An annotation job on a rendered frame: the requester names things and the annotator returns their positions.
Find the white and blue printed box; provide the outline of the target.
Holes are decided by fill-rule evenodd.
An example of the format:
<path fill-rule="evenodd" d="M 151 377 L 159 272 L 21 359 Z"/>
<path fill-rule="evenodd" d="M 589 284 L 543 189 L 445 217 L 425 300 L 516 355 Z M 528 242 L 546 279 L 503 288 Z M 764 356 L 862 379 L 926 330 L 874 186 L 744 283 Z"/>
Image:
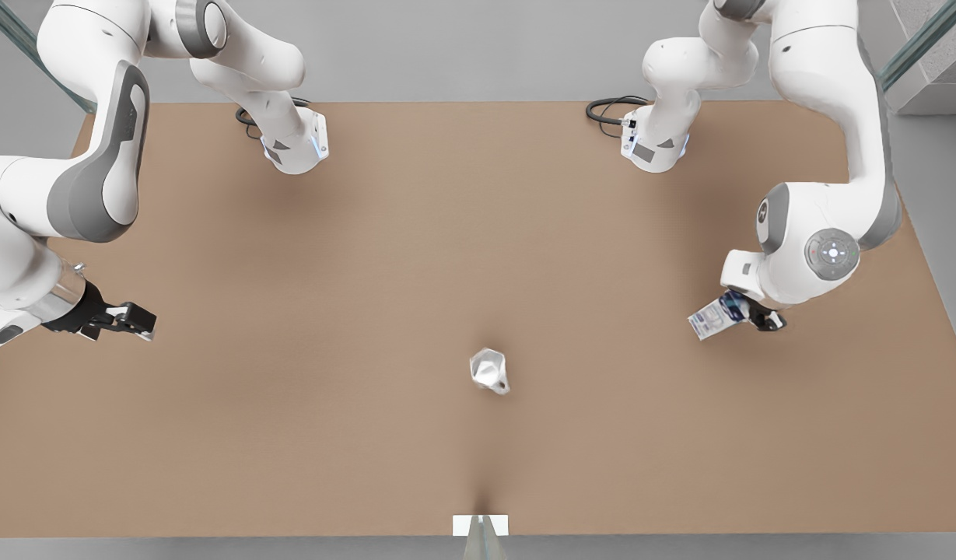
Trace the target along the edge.
<path fill-rule="evenodd" d="M 749 321 L 749 301 L 744 295 L 727 290 L 715 301 L 688 317 L 688 323 L 700 341 L 729 327 Z"/>

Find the white faceted cup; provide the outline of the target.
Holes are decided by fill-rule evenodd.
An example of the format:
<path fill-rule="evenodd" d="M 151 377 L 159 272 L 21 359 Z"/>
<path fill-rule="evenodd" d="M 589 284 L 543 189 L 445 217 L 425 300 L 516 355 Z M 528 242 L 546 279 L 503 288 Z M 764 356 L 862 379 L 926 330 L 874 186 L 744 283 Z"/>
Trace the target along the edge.
<path fill-rule="evenodd" d="M 506 375 L 506 357 L 503 353 L 482 348 L 468 360 L 471 379 L 475 385 L 495 391 L 499 396 L 509 393 L 510 385 Z"/>

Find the silver frame post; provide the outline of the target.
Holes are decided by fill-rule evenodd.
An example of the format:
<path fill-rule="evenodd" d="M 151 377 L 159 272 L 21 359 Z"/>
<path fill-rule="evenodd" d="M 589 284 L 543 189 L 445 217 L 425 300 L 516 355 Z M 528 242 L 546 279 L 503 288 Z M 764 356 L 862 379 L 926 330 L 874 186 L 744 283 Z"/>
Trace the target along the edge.
<path fill-rule="evenodd" d="M 495 532 L 467 537 L 463 560 L 507 560 L 505 550 Z"/>
<path fill-rule="evenodd" d="M 898 79 L 914 67 L 937 42 L 956 25 L 956 0 L 946 0 L 923 25 L 901 46 L 879 71 L 878 79 L 883 92 L 889 91 Z"/>
<path fill-rule="evenodd" d="M 76 103 L 77 107 L 80 107 L 86 114 L 95 114 L 96 103 L 91 102 L 82 98 L 82 96 L 77 95 L 77 93 L 70 91 L 67 86 L 61 84 L 50 71 L 47 70 L 39 53 L 37 53 L 37 36 L 34 34 L 32 29 L 26 25 L 15 14 L 11 8 L 8 7 L 4 1 L 0 0 L 0 32 L 4 34 L 9 41 L 11 41 L 19 50 L 22 52 L 27 59 L 30 59 L 48 78 L 54 82 L 55 85 L 65 93 L 70 100 Z"/>

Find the grey post foot block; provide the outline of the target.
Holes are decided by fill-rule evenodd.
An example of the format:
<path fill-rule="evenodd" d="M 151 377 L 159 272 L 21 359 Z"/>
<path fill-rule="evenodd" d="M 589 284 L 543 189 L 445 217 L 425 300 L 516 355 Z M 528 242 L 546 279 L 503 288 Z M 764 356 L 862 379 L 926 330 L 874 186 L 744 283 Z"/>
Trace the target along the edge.
<path fill-rule="evenodd" d="M 956 24 L 887 92 L 904 116 L 956 116 Z"/>

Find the white post foot plate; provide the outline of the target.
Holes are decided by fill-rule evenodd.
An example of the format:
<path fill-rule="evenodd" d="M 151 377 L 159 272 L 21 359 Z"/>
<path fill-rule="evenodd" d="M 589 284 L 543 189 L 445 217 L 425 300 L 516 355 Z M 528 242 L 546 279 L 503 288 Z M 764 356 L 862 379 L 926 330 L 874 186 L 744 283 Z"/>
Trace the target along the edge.
<path fill-rule="evenodd" d="M 453 515 L 453 537 L 470 537 L 471 535 L 480 536 L 491 532 L 495 532 L 495 535 L 499 537 L 509 536 L 509 515 Z"/>

